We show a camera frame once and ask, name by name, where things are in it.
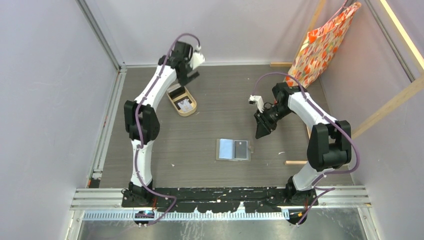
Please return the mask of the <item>black VIP credit card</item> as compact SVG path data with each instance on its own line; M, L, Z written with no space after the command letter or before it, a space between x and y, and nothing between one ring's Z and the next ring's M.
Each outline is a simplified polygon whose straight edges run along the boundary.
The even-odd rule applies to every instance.
M248 157L248 141L247 140L235 140L234 141L234 159L236 160L247 160Z

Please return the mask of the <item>beige card holder wallet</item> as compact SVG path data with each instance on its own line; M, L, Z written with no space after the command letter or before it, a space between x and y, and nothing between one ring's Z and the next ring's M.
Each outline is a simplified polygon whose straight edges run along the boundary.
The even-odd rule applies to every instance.
M227 138L219 138L216 140L215 159L217 161L248 162L251 160L252 148L250 141L248 141L248 159L234 159L234 141L248 140L236 140Z

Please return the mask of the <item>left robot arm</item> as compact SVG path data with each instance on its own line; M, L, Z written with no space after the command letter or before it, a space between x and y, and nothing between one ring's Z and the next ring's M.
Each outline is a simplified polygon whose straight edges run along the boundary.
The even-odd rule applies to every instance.
M124 103L124 125L133 149L132 175L125 191L141 207L153 202L151 159L153 144L160 132L156 110L173 82L181 86L199 76L197 67L205 62L201 46L177 41L159 60L144 90Z

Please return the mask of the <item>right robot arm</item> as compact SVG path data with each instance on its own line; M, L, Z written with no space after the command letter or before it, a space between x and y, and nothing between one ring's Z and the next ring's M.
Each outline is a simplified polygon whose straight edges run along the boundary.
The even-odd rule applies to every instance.
M265 106L261 96L249 96L248 102L257 106L254 114L256 139L270 135L276 130L278 121L291 113L300 117L311 131L307 163L288 179L283 193L288 203L299 205L319 179L351 161L351 126L346 120L337 120L327 114L302 86L281 82L272 88L272 93L275 102L270 107Z

